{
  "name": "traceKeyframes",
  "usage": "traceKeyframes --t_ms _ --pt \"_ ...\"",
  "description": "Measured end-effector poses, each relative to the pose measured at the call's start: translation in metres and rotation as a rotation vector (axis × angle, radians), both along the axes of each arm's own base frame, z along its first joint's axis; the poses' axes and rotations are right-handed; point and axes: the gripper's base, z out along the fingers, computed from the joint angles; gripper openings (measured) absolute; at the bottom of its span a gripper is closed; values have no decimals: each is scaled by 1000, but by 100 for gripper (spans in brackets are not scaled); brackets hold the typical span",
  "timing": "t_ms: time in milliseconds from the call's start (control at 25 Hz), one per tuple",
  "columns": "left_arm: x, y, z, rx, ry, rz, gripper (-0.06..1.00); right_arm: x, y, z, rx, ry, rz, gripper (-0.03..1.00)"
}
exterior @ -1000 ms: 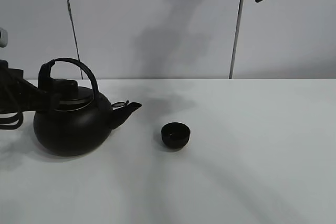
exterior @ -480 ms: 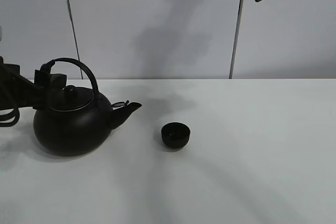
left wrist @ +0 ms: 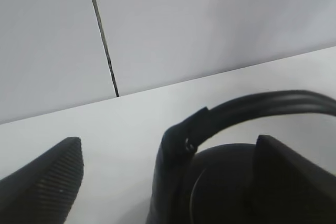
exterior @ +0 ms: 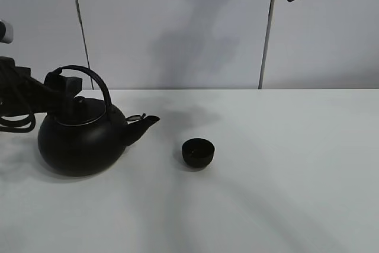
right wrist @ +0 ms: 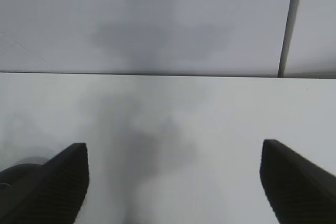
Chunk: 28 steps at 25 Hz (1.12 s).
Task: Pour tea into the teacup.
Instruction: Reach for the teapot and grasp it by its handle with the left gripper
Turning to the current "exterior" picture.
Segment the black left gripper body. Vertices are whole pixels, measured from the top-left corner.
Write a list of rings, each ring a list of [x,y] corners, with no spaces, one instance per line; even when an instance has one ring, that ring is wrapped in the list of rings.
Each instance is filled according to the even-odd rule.
[[[31,76],[31,69],[16,66],[11,57],[1,57],[1,116],[30,113],[62,113],[77,95],[66,95]]]

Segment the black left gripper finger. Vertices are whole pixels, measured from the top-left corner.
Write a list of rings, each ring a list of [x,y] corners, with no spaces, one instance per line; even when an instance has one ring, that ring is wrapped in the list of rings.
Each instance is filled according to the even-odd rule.
[[[65,77],[54,72],[49,72],[46,75],[44,84],[66,95],[78,95],[82,91],[82,78],[75,76]]]

